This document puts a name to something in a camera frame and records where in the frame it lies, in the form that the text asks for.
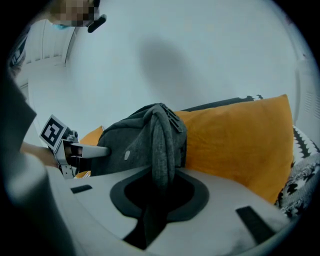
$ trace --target black strip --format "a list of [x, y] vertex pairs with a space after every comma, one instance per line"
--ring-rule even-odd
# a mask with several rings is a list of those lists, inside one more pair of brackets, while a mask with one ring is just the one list
[[268, 240], [275, 234], [275, 232], [250, 206], [239, 208], [235, 211], [258, 245]]
[[208, 104], [204, 104], [204, 105], [200, 105], [200, 106], [187, 108], [182, 111], [192, 112], [192, 111], [196, 111], [196, 110], [206, 110], [206, 109], [210, 109], [210, 108], [227, 106], [227, 105], [231, 105], [231, 104], [235, 104], [235, 103], [253, 102], [253, 101], [254, 101], [254, 98], [252, 96], [247, 96], [246, 98], [239, 98], [239, 97], [238, 98], [230, 98], [230, 99], [212, 102], [212, 103], [208, 103]]
[[146, 243], [146, 234], [145, 234], [145, 226], [143, 218], [140, 217], [138, 222], [134, 228], [124, 239], [123, 241], [128, 244], [135, 246], [141, 250], [145, 250], [147, 248]]
[[318, 152], [318, 153], [320, 153], [320, 149], [318, 148], [318, 146], [312, 141], [312, 144], [314, 145], [314, 147], [315, 147], [315, 150]]
[[88, 33], [92, 33], [106, 21], [107, 21], [107, 16], [105, 14], [102, 14], [97, 20], [95, 20], [91, 25], [88, 26], [88, 30], [87, 30]]
[[92, 186], [90, 185], [82, 185], [71, 188], [72, 193], [77, 194], [83, 191], [91, 190]]

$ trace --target white wall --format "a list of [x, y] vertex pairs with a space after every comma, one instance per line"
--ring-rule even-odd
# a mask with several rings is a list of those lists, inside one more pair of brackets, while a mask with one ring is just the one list
[[86, 116], [83, 101], [77, 97], [77, 86], [67, 80], [64, 65], [47, 65], [33, 70], [29, 75], [29, 102], [36, 111], [35, 128], [40, 134], [42, 128], [53, 114], [71, 129], [77, 130], [82, 138], [91, 130], [84, 129]]
[[255, 94], [287, 94], [295, 116], [296, 54], [265, 1], [101, 1], [100, 12], [106, 23], [79, 30], [67, 68], [106, 127], [156, 102], [181, 110]]
[[27, 143], [46, 147], [39, 134], [49, 116], [57, 114], [55, 110], [59, 110], [59, 106], [63, 104], [63, 92], [56, 91], [55, 94], [53, 88], [64, 88], [58, 85], [65, 84], [64, 66], [73, 31], [74, 28], [58, 30], [47, 20], [38, 21], [30, 28], [25, 45], [25, 61], [15, 78], [26, 102], [37, 113], [25, 135], [24, 141]]

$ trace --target black cutout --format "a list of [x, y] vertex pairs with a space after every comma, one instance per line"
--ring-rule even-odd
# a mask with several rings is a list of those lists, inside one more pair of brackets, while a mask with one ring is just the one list
[[250, 206], [239, 208], [235, 211], [258, 245], [268, 240], [275, 234], [275, 232]]
[[149, 167], [115, 184], [110, 198], [123, 215], [138, 220], [123, 240], [145, 250], [167, 223], [188, 221], [196, 216], [208, 203], [209, 191], [199, 180], [176, 170], [163, 199], [154, 191]]
[[84, 192], [91, 189], [92, 189], [92, 186], [90, 185], [82, 185], [82, 186], [76, 186], [71, 188], [71, 191], [72, 193], [77, 194], [77, 193]]

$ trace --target black and white patterned fabric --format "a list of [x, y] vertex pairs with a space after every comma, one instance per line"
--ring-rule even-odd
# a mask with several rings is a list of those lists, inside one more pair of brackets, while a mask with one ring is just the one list
[[[260, 94], [246, 99], [248, 97], [252, 101], [263, 99]], [[291, 173], [274, 204], [289, 218], [304, 212], [320, 180], [319, 148], [296, 126], [293, 126], [293, 136]]]

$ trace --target person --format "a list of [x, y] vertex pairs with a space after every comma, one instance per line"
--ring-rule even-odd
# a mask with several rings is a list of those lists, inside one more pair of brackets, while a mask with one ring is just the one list
[[[99, 13], [99, 5], [100, 0], [53, 0], [26, 26], [24, 32], [16, 41], [8, 60], [8, 71], [12, 77], [16, 78], [21, 72], [26, 58], [26, 41], [32, 24], [41, 20], [48, 20], [60, 30], [67, 27], [83, 27]], [[49, 148], [23, 142], [20, 151], [38, 157], [45, 166], [56, 168], [59, 166]]]

